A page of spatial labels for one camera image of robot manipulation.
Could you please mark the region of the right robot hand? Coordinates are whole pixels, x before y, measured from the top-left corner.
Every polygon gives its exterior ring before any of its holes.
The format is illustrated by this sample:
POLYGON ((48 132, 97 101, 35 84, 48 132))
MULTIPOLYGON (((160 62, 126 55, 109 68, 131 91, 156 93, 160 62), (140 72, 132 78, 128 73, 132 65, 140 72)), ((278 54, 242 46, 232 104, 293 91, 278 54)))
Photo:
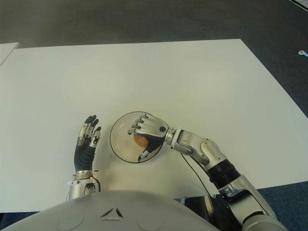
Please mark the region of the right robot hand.
POLYGON ((164 120, 148 113, 141 115, 131 125, 128 129, 128 135, 139 135, 148 142, 142 154, 138 157, 138 162, 141 162, 163 144, 168 130, 169 125, 164 120))

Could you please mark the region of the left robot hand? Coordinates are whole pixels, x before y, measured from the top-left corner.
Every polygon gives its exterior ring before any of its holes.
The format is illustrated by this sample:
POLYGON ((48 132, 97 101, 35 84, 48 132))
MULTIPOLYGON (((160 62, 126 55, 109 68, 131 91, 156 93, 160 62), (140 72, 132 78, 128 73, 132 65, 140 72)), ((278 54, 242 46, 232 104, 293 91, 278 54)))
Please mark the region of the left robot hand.
POLYGON ((101 127, 96 115, 89 116, 81 125, 74 153, 75 171, 92 170, 96 147, 101 138, 101 127))

